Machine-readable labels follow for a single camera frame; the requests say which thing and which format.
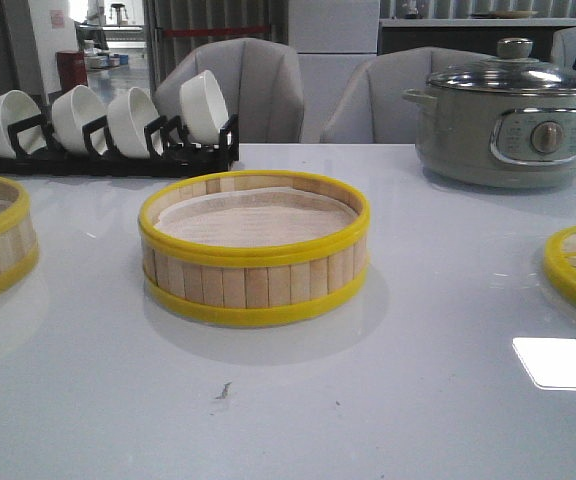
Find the white refrigerator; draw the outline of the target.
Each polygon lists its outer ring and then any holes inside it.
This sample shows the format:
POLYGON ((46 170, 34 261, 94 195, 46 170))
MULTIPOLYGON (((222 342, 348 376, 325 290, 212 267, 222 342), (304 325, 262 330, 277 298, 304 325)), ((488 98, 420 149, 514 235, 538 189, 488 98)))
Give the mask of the white refrigerator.
POLYGON ((377 54, 378 1, 290 1, 288 45, 299 58, 301 141, 317 143, 354 69, 377 54))

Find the glass pot lid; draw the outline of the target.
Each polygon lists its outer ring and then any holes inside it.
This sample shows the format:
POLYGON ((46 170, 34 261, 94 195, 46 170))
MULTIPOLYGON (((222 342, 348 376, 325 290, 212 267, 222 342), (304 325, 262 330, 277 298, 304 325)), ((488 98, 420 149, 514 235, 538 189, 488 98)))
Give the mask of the glass pot lid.
POLYGON ((530 57, 533 41, 503 38, 497 55, 453 65, 428 77, 441 88, 485 93, 576 95, 576 70, 530 57))

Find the red trash bin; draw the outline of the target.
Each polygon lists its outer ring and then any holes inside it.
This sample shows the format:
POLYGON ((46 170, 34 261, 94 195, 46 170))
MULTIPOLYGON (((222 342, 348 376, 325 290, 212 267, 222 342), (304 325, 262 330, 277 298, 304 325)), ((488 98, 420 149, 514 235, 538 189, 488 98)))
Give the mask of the red trash bin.
POLYGON ((88 78, 81 51, 58 51, 56 53, 57 70, 61 91, 66 93, 78 85, 88 85, 88 78))

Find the white bowl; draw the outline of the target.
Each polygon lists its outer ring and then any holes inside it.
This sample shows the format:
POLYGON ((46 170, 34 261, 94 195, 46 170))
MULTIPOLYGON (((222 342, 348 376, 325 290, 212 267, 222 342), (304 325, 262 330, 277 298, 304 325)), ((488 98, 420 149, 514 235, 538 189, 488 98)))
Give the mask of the white bowl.
POLYGON ((40 113, 36 102, 23 91, 10 90, 0 95, 0 157, 10 159, 16 157, 8 134, 8 126, 40 113))
POLYGON ((70 153, 87 155, 82 127, 106 115, 106 107, 88 86, 77 85, 55 100, 51 120, 59 143, 70 153))
POLYGON ((219 143, 220 129, 229 113, 220 85, 210 70, 204 70, 185 81, 179 89, 182 116, 195 142, 202 145, 219 143))
POLYGON ((145 90, 132 87, 113 99, 107 108, 110 134, 121 154, 128 158, 149 158, 145 127, 160 118, 145 90))

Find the white steamer liner cloth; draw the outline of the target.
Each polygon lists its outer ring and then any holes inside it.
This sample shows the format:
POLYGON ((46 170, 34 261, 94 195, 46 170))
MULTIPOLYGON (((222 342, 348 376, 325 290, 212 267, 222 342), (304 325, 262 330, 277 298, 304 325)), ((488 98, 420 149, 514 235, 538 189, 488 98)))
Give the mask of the white steamer liner cloth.
POLYGON ((219 247, 274 247, 318 239, 350 225, 357 213, 339 200, 292 187, 214 193, 175 203, 155 228, 219 247))

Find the grey electric cooking pot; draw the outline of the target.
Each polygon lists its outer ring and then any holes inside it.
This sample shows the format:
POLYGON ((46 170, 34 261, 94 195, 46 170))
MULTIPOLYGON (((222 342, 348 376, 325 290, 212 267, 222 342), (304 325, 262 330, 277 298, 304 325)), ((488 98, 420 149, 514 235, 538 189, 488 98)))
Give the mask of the grey electric cooking pot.
POLYGON ((576 178, 576 95, 524 95, 428 86, 403 98, 419 108, 416 150, 432 172, 509 189, 576 178))

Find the bamboo steamer tray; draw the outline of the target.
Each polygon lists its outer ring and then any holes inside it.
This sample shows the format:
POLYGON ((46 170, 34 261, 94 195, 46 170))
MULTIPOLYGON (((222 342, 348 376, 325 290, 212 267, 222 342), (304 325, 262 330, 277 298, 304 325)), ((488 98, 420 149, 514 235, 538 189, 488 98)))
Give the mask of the bamboo steamer tray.
POLYGON ((18 182, 0 177, 0 199, 12 205, 0 214, 0 293, 36 265, 39 244, 30 212, 30 196, 18 182))
POLYGON ((274 326, 321 315, 360 290, 369 264, 366 197, 318 174, 249 170, 183 180, 151 195, 138 222, 151 294, 172 311, 212 324, 274 326), (175 203, 265 187, 292 187, 334 198, 351 207, 357 218, 336 233, 274 247, 208 246, 155 228, 158 214, 175 203))

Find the dark counter cabinet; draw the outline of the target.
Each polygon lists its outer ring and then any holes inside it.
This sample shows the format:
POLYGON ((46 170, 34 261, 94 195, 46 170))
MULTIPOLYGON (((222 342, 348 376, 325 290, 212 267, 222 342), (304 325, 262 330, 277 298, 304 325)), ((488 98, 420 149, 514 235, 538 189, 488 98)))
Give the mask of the dark counter cabinet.
POLYGON ((523 37, 534 42, 532 55, 546 60, 553 33, 571 27, 576 27, 576 18, 384 19, 380 22, 377 53, 440 47, 494 54, 498 40, 523 37))

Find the black dish rack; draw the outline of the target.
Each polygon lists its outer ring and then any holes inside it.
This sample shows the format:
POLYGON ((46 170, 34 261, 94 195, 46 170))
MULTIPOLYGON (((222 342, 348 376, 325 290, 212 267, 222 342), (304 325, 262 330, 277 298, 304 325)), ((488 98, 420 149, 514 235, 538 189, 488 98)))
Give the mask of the black dish rack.
POLYGON ((13 157, 0 157, 0 174, 188 178, 226 172, 239 159, 236 114, 220 129, 215 146, 191 142, 180 117, 161 116, 144 127, 144 159, 128 158, 117 149, 105 116, 82 127, 86 149, 82 155, 57 142, 54 127, 43 114, 12 123, 8 133, 13 157))

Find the red barrier belt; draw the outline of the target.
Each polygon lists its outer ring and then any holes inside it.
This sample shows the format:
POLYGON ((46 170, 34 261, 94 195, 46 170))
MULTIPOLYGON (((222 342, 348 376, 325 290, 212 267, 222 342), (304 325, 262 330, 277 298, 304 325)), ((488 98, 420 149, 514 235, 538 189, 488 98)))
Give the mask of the red barrier belt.
POLYGON ((206 29, 163 29, 165 38, 194 38, 209 36, 240 36, 252 34, 268 34, 272 31, 271 25, 257 25, 247 27, 223 27, 206 29))

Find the wooden plate on counter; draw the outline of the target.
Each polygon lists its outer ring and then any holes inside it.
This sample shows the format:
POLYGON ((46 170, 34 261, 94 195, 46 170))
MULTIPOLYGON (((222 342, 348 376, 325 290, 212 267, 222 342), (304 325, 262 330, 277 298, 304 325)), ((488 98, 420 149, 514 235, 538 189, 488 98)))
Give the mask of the wooden plate on counter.
POLYGON ((487 12, 475 12, 469 15, 473 19, 503 19, 503 20, 516 20, 528 19, 537 15, 538 12, 534 10, 495 10, 487 12))

